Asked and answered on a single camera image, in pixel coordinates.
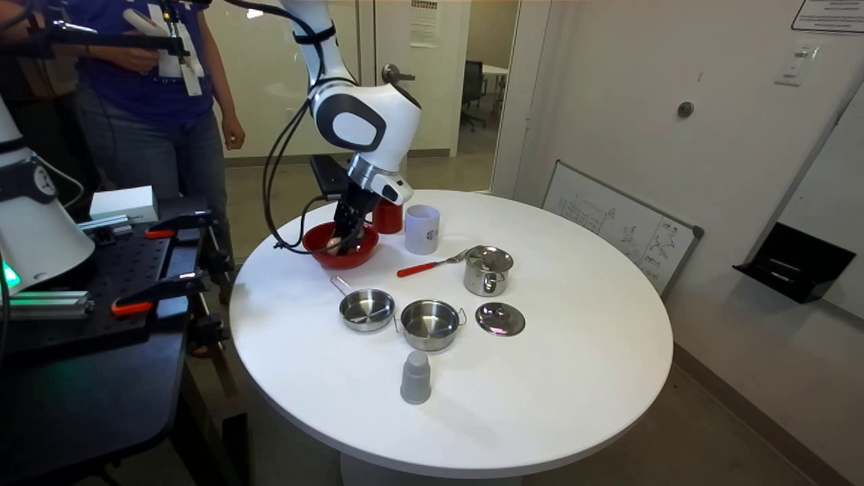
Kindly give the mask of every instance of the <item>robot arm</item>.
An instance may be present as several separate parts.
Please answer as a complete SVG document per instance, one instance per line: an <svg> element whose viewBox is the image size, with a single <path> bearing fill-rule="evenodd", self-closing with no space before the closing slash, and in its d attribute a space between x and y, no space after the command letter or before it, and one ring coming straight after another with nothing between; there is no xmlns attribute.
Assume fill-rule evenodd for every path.
<svg viewBox="0 0 864 486"><path fill-rule="evenodd" d="M340 251L347 251L361 238L365 215L378 199L403 204L409 197L398 168L420 122L420 107L394 83L355 87L320 0L281 2L295 16L292 34L309 74L312 122L323 139L354 151L347 189L334 211L334 238Z"/></svg>

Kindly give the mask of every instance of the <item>stainless steel bowl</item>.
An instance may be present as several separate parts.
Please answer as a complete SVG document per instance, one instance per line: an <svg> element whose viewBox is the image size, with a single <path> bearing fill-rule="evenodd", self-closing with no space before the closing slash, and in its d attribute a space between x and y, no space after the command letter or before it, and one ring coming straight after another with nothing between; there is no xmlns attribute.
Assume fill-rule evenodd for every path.
<svg viewBox="0 0 864 486"><path fill-rule="evenodd" d="M403 308L403 336L420 351L439 351L455 339L461 313L442 300L416 300Z"/></svg>
<svg viewBox="0 0 864 486"><path fill-rule="evenodd" d="M396 301L380 288L358 288L342 296L340 313L347 330L374 332L394 317Z"/></svg>

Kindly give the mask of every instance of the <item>person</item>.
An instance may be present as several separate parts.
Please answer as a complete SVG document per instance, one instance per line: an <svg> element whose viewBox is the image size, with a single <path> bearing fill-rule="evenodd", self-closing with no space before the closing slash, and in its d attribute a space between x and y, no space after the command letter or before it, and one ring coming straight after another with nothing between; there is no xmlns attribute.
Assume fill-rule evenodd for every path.
<svg viewBox="0 0 864 486"><path fill-rule="evenodd" d="M165 18L162 4L172 4L174 23L160 20ZM189 74L178 74L181 57L142 46L99 46L96 41L79 46L76 115L91 162L104 178L101 186L151 182L155 201L205 199L218 218L218 242L232 255L223 147L243 147L246 128L205 7L208 2L165 0L43 0L39 14L62 10L62 20L104 37L142 33L141 20L128 20L128 14L162 27L165 34L181 33L184 60L195 68L192 87Z"/></svg>

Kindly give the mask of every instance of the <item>metal pot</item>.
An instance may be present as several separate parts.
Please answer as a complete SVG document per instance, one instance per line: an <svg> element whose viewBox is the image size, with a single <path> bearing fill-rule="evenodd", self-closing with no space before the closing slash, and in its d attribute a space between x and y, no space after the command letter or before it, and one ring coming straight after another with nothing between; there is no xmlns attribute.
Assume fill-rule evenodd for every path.
<svg viewBox="0 0 864 486"><path fill-rule="evenodd" d="M463 288L479 296L493 296L506 288L513 255L493 246L478 246L463 255Z"/></svg>
<svg viewBox="0 0 864 486"><path fill-rule="evenodd" d="M354 332L382 330L394 313L396 301L380 288L350 288L342 277L330 277L334 288L342 292L340 313L342 323Z"/></svg>
<svg viewBox="0 0 864 486"><path fill-rule="evenodd" d="M403 336L417 351L439 351L455 339L461 309L442 300L416 300L403 308Z"/></svg>

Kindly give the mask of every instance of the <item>green light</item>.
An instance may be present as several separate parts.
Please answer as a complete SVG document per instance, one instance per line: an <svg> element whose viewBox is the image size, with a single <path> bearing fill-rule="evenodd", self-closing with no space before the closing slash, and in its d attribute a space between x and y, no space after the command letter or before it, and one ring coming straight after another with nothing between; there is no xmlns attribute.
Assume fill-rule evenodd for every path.
<svg viewBox="0 0 864 486"><path fill-rule="evenodd" d="M3 277L4 277L8 288L18 288L22 285L22 274L14 266L8 266L4 261L3 261Z"/></svg>

